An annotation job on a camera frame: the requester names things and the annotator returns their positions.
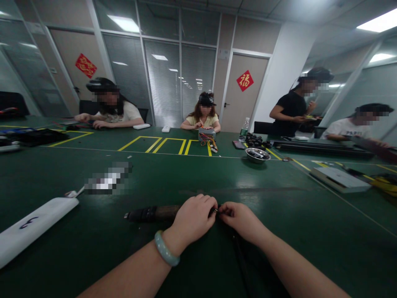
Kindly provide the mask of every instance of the yellow t-shirt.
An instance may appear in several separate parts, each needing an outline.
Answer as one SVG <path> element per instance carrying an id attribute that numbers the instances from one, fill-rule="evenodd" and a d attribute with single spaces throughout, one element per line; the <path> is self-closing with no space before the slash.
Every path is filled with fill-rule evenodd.
<path id="1" fill-rule="evenodd" d="M 187 121 L 189 122 L 189 124 L 192 125 L 192 126 L 195 125 L 195 124 L 197 123 L 193 116 L 187 117 L 186 120 L 187 120 Z M 218 115 L 217 115 L 217 114 L 215 114 L 214 117 L 207 116 L 207 120 L 206 120 L 206 122 L 204 123 L 204 127 L 214 127 L 214 123 L 217 122 L 217 121 L 219 121 Z"/>

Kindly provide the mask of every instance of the ceiling light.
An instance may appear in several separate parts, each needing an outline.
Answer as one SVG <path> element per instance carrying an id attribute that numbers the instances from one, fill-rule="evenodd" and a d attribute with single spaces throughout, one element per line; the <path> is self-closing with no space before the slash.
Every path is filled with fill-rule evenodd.
<path id="1" fill-rule="evenodd" d="M 118 65 L 125 65 L 125 66 L 128 66 L 127 64 L 125 64 L 125 63 L 123 63 L 123 62 L 116 62 L 116 61 L 112 61 L 113 63 L 116 63 L 116 64 L 118 64 Z"/>
<path id="2" fill-rule="evenodd" d="M 168 59 L 167 59 L 165 56 L 162 56 L 162 55 L 153 55 L 153 54 L 152 54 L 152 56 L 153 56 L 154 58 L 156 58 L 157 60 L 165 60 L 165 61 L 168 61 Z"/>
<path id="3" fill-rule="evenodd" d="M 357 28 L 380 33 L 396 26 L 397 26 L 397 8 L 381 15 L 380 17 L 370 20 L 369 22 L 366 22 L 358 26 Z"/>
<path id="4" fill-rule="evenodd" d="M 32 45 L 30 43 L 20 43 L 20 44 L 23 45 L 23 46 L 28 46 L 30 48 L 37 48 L 35 45 Z"/>
<path id="5" fill-rule="evenodd" d="M 383 53 L 376 54 L 376 55 L 374 55 L 374 56 L 372 57 L 370 63 L 371 63 L 371 62 L 376 62 L 376 61 L 385 60 L 385 59 L 389 59 L 389 58 L 393 58 L 393 57 L 395 57 L 395 56 L 389 55 L 389 54 L 383 54 Z"/>
<path id="6" fill-rule="evenodd" d="M 110 16 L 110 19 L 115 22 L 121 29 L 127 32 L 137 32 L 139 33 L 139 27 L 138 25 L 134 22 L 133 19 L 130 18 L 125 18 L 125 17 L 117 17 L 117 16 Z"/>

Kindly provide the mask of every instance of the green workbench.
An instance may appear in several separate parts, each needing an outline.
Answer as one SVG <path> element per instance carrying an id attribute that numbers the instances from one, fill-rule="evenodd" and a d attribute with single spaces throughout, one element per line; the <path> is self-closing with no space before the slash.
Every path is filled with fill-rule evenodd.
<path id="1" fill-rule="evenodd" d="M 0 123 L 57 128 L 60 119 L 28 117 Z M 160 127 L 67 132 L 70 139 L 0 156 L 0 232 L 54 197 L 79 190 L 94 173 L 130 161 L 114 195 L 79 196 L 80 204 L 0 270 L 2 297 L 74 297 L 154 237 L 166 223 L 131 224 L 123 215 L 152 205 L 183 204 L 205 193 L 218 203 L 242 202 L 353 297 L 396 297 L 397 209 L 377 190 L 340 194 L 313 179 L 313 167 L 343 163 L 374 175 L 397 171 L 379 159 L 348 159 L 271 149 L 263 165 L 236 150 L 235 133 L 217 134 L 219 152 L 197 131 Z M 282 157 L 292 161 L 282 161 Z M 261 297 L 285 290 L 263 255 L 244 243 L 252 286 Z M 181 256 L 158 297 L 246 297 L 230 229 L 217 221 Z"/>

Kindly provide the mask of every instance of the metal bowl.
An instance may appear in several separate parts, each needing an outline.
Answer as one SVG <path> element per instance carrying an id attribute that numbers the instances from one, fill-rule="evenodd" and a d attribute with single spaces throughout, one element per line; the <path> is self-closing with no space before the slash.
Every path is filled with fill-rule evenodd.
<path id="1" fill-rule="evenodd" d="M 248 153 L 248 152 L 252 152 L 252 151 L 254 151 L 254 152 L 256 152 L 256 153 L 259 153 L 259 154 L 263 155 L 263 156 L 265 157 L 265 159 L 260 159 L 260 158 L 258 158 L 258 157 L 254 157 L 254 156 L 252 156 L 252 155 L 250 155 L 250 154 Z M 269 153 L 267 153 L 265 150 L 261 150 L 261 149 L 258 149 L 258 148 L 247 148 L 247 149 L 245 149 L 245 152 L 247 153 L 247 158 L 248 158 L 248 160 L 249 160 L 250 162 L 252 162 L 252 163 L 261 164 L 261 163 L 264 163 L 266 160 L 271 159 Z"/>

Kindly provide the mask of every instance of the person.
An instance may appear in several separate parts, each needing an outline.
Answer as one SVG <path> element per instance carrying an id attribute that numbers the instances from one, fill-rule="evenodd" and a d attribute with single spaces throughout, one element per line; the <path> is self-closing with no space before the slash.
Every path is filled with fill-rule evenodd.
<path id="1" fill-rule="evenodd" d="M 179 209 L 172 226 L 162 233 L 162 240 L 169 250 L 165 258 L 170 255 L 178 258 L 189 244 L 207 233 L 215 223 L 215 213 L 208 214 L 211 208 L 217 207 L 216 199 L 209 195 L 189 198 Z M 271 233 L 247 206 L 226 202 L 218 212 L 223 222 L 266 254 L 292 298 L 349 297 L 291 246 Z M 157 247 L 155 241 L 149 242 L 79 297 L 154 297 L 172 268 Z"/>
<path id="2" fill-rule="evenodd" d="M 74 117 L 76 121 L 86 123 L 93 120 L 93 128 L 132 127 L 144 124 L 137 107 L 128 101 L 109 79 L 97 77 L 95 80 L 91 80 L 86 87 L 95 93 L 99 112 L 95 115 L 88 113 L 76 115 Z"/>
<path id="3" fill-rule="evenodd" d="M 373 121 L 379 121 L 380 116 L 388 116 L 393 111 L 394 109 L 382 103 L 369 103 L 357 107 L 349 117 L 331 123 L 321 135 L 321 139 L 348 141 L 352 136 L 358 136 L 389 147 L 388 144 L 372 138 L 370 125 Z"/>
<path id="4" fill-rule="evenodd" d="M 187 116 L 181 124 L 181 128 L 193 130 L 203 126 L 205 129 L 214 129 L 215 132 L 220 132 L 220 123 L 215 112 L 215 106 L 214 93 L 201 93 L 194 111 Z"/>
<path id="5" fill-rule="evenodd" d="M 304 96 L 314 92 L 323 83 L 329 83 L 334 76 L 323 67 L 310 70 L 305 77 L 298 78 L 298 85 L 284 95 L 270 112 L 270 117 L 275 119 L 270 127 L 271 135 L 294 137 L 302 123 L 310 121 L 305 115 L 310 115 L 317 104 L 311 101 L 306 106 Z"/>

